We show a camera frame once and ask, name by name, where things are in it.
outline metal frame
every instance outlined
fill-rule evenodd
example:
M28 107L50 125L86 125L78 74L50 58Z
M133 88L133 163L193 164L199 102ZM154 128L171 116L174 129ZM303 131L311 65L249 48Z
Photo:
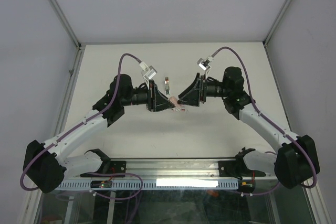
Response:
M61 7L59 6L57 0L49 0L52 8L54 9L57 17L59 18L62 26L64 27L64 29L66 30L66 32L68 33L69 37L71 38L72 42L74 43L74 45L77 48L77 53L76 53L76 57L73 63L73 68L69 71L70 72L70 77L69 77L69 81L65 90L65 95L64 95L64 99L63 102L60 106L60 111L59 111L59 117L58 117L58 121L51 133L52 136L60 133L65 126L65 121L68 115L68 111L69 111L69 105L72 99L72 95L75 89L75 84L77 81L77 76L78 76L78 72L79 72L79 68L80 68L80 64L81 64L81 60L83 57L83 53L85 50L85 47L81 47L81 43L79 42L76 34L74 33L72 27L70 26L66 16L64 15L64 12L62 11ZM272 39L273 34L275 33L275 31L277 30L279 24L281 23L288 7L290 6L292 0L285 0L283 6L281 7L279 14L277 15L269 33L267 34L265 41L264 41L264 45L265 45L265 51L268 57L268 52L267 52L267 46L268 43L270 42L270 40ZM270 62L270 66L271 66L271 70L273 72L274 68L272 67L272 64ZM273 76L275 78L276 81L276 85L278 88L278 81L276 76L274 75L273 72ZM40 197L41 197L41 192L39 190L37 191L32 191L32 192L27 192L26 197L24 199L24 203L23 203L23 208L21 211L21 215L18 218L18 223L33 223L34 219L35 219L35 215L36 215L36 211L38 209L38 205L39 205L39 201L40 201ZM317 185L316 188L311 189L311 190L306 190L306 197L307 197L307 202L310 203L310 208L311 208L311 212L312 212L312 216L314 217L316 223L332 223L331 222L331 218L329 216L328 210L325 206L321 191L319 186Z
M62 101L62 104L60 106L59 114L58 114L58 120L53 127L53 130L51 131L50 135L55 136L59 133L61 133L64 130L66 118L69 112L70 103L72 99L72 95L74 94L75 85L80 69L80 64L83 58L85 47L81 47L77 50L74 63L72 65L72 69L69 70L70 76L69 80L66 86L64 98ZM29 180L29 187L34 187L34 183ZM42 192L40 190L35 191L28 191L24 198L24 203L22 205L22 210L20 212L20 215L17 219L17 223L22 224L31 224L34 223L35 215L38 210L38 205L40 202Z
M59 6L57 0L48 0L50 2L50 5L54 9L57 17L59 18L59 21L63 25L65 31L68 33L69 37L71 38L72 42L75 44L76 48L80 48L80 42L78 41L78 38L76 34L74 33L72 27L70 26L67 18L64 15L64 12L62 11L61 7Z
M282 21L288 7L290 6L290 4L292 3L293 0L285 0L285 2L283 3L276 19L274 20L272 26L271 26L271 29L269 30L266 38L265 38L265 41L264 41L264 45L265 47L267 47L269 41L272 39L272 36L273 34L275 33L275 31L277 30L280 22Z

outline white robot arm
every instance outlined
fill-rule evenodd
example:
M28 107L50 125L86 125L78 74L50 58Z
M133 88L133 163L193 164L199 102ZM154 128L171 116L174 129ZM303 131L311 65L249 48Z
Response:
M124 106L146 104L151 112L174 107L174 104L158 90L157 85L150 78L145 78L145 83L134 89L131 78L122 74L116 99L106 110L115 88L116 78L110 84L106 94L74 127L71 127L70 131L64 131L42 144L34 140L27 146L24 170L33 162L27 170L27 175L44 193L54 190L64 179L70 177L88 172L109 173L112 162L99 149L89 150L81 156L68 156L89 139L89 136L106 129L123 116Z
M243 148L236 155L237 164L231 173L240 178L243 170L275 174L287 188L293 188L312 177L314 173L319 173L320 167L313 139L307 135L300 137L286 127L281 127L257 109L256 102L244 91L244 78L240 68L226 68L222 82L212 77L207 78L209 62L211 60L203 59L197 62L198 65L202 65L206 74L201 76L197 73L193 83L178 96L178 103L199 106L200 103L206 102L207 97L220 97L228 113L249 125L274 149L274 153L269 154L253 148L247 150Z

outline purple cable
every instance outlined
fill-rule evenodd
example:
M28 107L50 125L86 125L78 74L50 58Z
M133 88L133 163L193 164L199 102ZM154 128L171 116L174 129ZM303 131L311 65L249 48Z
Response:
M133 210L133 213L131 214L130 219L127 221L126 224L131 224L131 223L132 223L132 220L133 220L133 218L134 218L134 216L135 216L135 214L136 214L136 211L137 211L138 208L139 208L140 200L141 200L141 196L142 196L142 194L140 194L139 200L136 201L136 203L135 203L135 208L134 208L134 210Z
M127 217L128 217L128 210L129 210L129 207L130 207L130 199L127 201L127 205L126 205L126 214L125 214L125 222L124 222L124 224L126 224L126 221L127 221Z
M100 194L94 190L91 190L94 194L97 194L98 196L101 196L105 199L113 199L113 200L126 200L126 199L131 199L131 198L134 198L136 195L138 195L140 192L141 192L141 189L143 187L143 180L142 178L137 175L137 174L134 174L134 173L112 173L112 174L103 174L103 173L88 173L88 174L91 174L91 175L97 175L97 176L102 176L102 177L110 177L110 176L121 176L121 175L129 175L129 176L134 176L134 177L137 177L139 180L140 180L140 183L141 183L141 186L139 188L138 191L136 191L135 194L129 196L129 197L125 197L125 198L114 198L114 197L109 197L109 196L105 196L103 194Z
M244 70L244 73L245 73L245 76L246 76L248 93L249 93L249 96L251 98L252 106L256 110L256 112L262 118L264 118L270 125L272 125L275 129L277 129L282 135L284 135L287 139L289 139L289 141L291 141L300 150L300 152L304 155L304 157L306 158L306 160L307 160L307 162L308 162L308 164L309 164L309 166L310 166L310 168L312 170L312 173L313 173L313 183L311 185L309 185L309 186L306 186L306 185L302 185L302 186L304 188L313 188L313 187L315 187L316 183L317 183L316 170L315 170L315 167L314 167L311 159L309 158L308 154L306 153L306 151L304 151L304 149L291 136L287 135L276 123L274 123L271 119L269 119L267 116L265 116L264 114L262 114L262 112L258 109L258 107L257 107L257 105L254 102L254 99L252 97L251 86L250 86L250 81L249 81L249 78L248 78L247 70L246 70L245 65L244 65L242 59L240 58L240 56L236 53L235 50L233 50L230 47L221 47L217 51L215 51L211 56L214 58L223 49L230 50L238 58L241 66L243 67L243 70Z
M94 114L93 116L91 116L90 118L88 118L86 120L86 122L89 122L90 120L94 119L96 116L104 113L106 110L109 109L109 107L111 107L112 103L114 102L116 96L117 96L117 92L118 92L118 87L119 87L119 82L120 82L120 75L121 75L121 64L122 64L122 60L125 56L130 56L132 57L133 59L135 59L138 63L141 63L141 60L139 58L137 58L136 56L132 55L132 54L129 54L129 53L126 53L126 54L123 54L121 57L120 57L120 60L119 60L119 65L118 65L118 74L117 74L117 82L116 82L116 85L115 85L115 90L114 90L114 93L113 93L113 96L112 96L112 99L110 101L110 103L100 112ZM83 122L77 124L76 126L74 126L73 128L71 128L69 131L67 131L66 133L64 133L64 135L60 136L59 139L56 141L57 143L59 143L60 141L62 141L66 136L68 136L69 134L71 134L73 131L75 131L76 129L78 129L79 127L81 127L82 125L84 125ZM34 190L37 190L38 187L34 187L34 188L28 188L25 186L24 184L24 178L28 172L28 170L31 168L31 166L33 165L33 163L39 158L41 157L44 153L46 153L49 149L51 149L52 147L54 147L55 145L54 144L50 144L48 147L46 147L43 151L41 151L40 153L38 153L30 162L29 164L26 166L26 168L23 170L23 173L21 174L21 177L20 177L20 185L21 185L21 188L23 190L26 190L26 191L34 191Z
M127 201L127 205L126 205L126 214L125 214L125 222L124 222L124 224L126 224L126 222L128 222L128 221L127 221L127 218L128 218L129 207L130 207L130 201L131 201L130 199ZM134 209L136 209L137 204L138 204L138 197L135 196L135 208L134 208Z

